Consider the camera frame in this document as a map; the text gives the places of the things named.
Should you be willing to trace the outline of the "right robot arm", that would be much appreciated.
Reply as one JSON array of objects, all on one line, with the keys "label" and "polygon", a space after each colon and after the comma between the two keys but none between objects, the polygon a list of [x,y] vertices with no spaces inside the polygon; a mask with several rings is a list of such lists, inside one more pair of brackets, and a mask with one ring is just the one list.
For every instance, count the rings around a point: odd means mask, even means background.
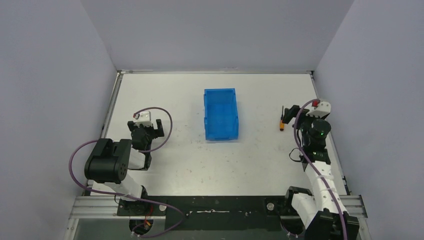
[{"label": "right robot arm", "polygon": [[326,139],[331,125],[326,117],[331,112],[328,102],[314,101],[313,110],[293,105],[283,110],[281,123],[294,120],[293,135],[298,162],[311,184],[311,189],[291,186],[282,199],[287,214],[297,214],[303,224],[306,240],[355,240],[360,230],[357,217],[350,215],[337,191]]}]

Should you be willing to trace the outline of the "orange handled screwdriver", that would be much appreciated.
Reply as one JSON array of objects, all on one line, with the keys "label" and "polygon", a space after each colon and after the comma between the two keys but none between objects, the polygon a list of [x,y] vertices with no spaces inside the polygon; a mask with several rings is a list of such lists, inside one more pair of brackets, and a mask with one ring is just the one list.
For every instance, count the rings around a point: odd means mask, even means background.
[{"label": "orange handled screwdriver", "polygon": [[285,114],[285,107],[282,106],[281,109],[281,116],[280,116],[280,121],[279,121],[279,130],[282,132],[285,129],[285,124],[284,124],[284,114]]}]

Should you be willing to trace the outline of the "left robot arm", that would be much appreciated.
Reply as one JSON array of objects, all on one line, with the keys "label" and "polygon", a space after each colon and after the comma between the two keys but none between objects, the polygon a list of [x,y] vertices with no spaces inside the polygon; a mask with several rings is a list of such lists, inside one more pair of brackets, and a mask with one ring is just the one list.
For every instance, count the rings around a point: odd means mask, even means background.
[{"label": "left robot arm", "polygon": [[123,194],[120,198],[129,201],[129,210],[137,216],[148,210],[149,202],[145,199],[148,193],[128,171],[147,171],[150,168],[152,142],[165,136],[162,120],[155,121],[157,128],[151,120],[128,121],[130,139],[113,141],[110,138],[100,138],[84,167],[84,175],[88,180],[104,184],[114,192]]}]

